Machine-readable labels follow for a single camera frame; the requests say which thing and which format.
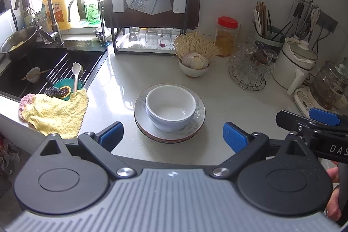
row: human hand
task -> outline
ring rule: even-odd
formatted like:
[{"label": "human hand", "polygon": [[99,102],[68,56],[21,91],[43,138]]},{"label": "human hand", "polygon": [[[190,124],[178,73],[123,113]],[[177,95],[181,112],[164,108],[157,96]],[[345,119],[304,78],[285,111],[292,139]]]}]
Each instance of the human hand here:
[{"label": "human hand", "polygon": [[[340,179],[338,176],[338,166],[334,168],[330,168],[326,171],[328,175],[330,176],[331,180],[333,183],[339,183]],[[340,188],[336,188],[333,190],[330,200],[328,201],[328,204],[326,206],[326,209],[328,210],[328,217],[332,219],[333,221],[338,221],[341,216],[342,212],[340,211],[338,207],[338,193],[339,193]]]}]

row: white bowl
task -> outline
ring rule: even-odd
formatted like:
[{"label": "white bowl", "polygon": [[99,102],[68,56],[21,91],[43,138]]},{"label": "white bowl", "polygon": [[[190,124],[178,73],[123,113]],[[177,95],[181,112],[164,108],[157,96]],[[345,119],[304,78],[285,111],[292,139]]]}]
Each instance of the white bowl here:
[{"label": "white bowl", "polygon": [[210,65],[211,65],[211,63],[209,63],[207,68],[197,70],[197,69],[192,69],[192,68],[189,68],[189,67],[183,65],[181,62],[181,59],[179,59],[180,69],[186,74],[186,76],[188,76],[190,78],[197,78],[199,76],[202,76],[204,73],[206,73],[209,70]]},{"label": "white bowl", "polygon": [[164,85],[149,92],[145,108],[156,128],[163,132],[176,132],[192,120],[196,102],[184,88]]},{"label": "white bowl", "polygon": [[[40,72],[40,68],[39,67],[34,67],[34,68],[31,68],[28,73],[27,73],[27,76],[30,76],[30,75],[34,75],[34,74],[37,74]],[[37,81],[39,81],[40,79],[40,76],[41,74],[39,75],[36,75],[35,77],[31,77],[29,79],[27,79],[30,83],[36,83]]]}]

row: kitchen counter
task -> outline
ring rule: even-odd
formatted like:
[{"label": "kitchen counter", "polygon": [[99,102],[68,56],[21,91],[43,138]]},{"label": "kitchen counter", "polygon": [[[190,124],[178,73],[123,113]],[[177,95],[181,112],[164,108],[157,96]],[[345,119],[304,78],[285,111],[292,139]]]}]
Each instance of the kitchen counter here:
[{"label": "kitchen counter", "polygon": [[[273,78],[257,92],[243,90],[232,82],[225,67],[227,58],[214,59],[209,72],[192,79],[180,70],[177,58],[114,55],[113,47],[108,49],[108,58],[87,90],[89,104],[80,133],[99,132],[111,123],[121,121],[125,133],[113,154],[173,164],[219,164],[233,155],[222,137],[225,122],[231,121],[249,133],[263,132],[271,139],[284,139],[287,131],[276,125],[277,112],[285,109],[300,114],[293,97],[288,96]],[[204,102],[204,125],[186,142],[161,144],[152,141],[135,124],[133,107],[137,97],[147,88],[162,83],[190,88]],[[18,105],[18,102],[0,97],[0,114],[6,121],[11,121],[12,127],[24,131],[27,123],[19,120]],[[30,131],[13,142],[18,145],[21,139],[30,138],[30,143],[36,143],[32,146],[33,151],[44,136],[33,135],[34,131]]]}]

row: glass kettle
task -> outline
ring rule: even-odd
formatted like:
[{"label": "glass kettle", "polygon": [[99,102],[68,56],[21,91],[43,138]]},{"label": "glass kettle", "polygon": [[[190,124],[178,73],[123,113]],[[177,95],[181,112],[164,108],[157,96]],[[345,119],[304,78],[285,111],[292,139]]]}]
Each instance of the glass kettle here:
[{"label": "glass kettle", "polygon": [[337,67],[327,61],[311,83],[309,90],[324,109],[332,109],[348,86],[348,79],[343,72],[345,68],[343,64]]}]

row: spoon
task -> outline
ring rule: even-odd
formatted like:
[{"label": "spoon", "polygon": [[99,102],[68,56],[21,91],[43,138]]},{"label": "spoon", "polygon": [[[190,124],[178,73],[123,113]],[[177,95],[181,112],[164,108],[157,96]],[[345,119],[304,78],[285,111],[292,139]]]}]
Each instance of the spoon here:
[{"label": "spoon", "polygon": [[75,76],[75,81],[74,81],[74,93],[77,92],[77,83],[79,81],[79,73],[81,71],[81,65],[77,62],[75,62],[72,65],[72,73]]}]

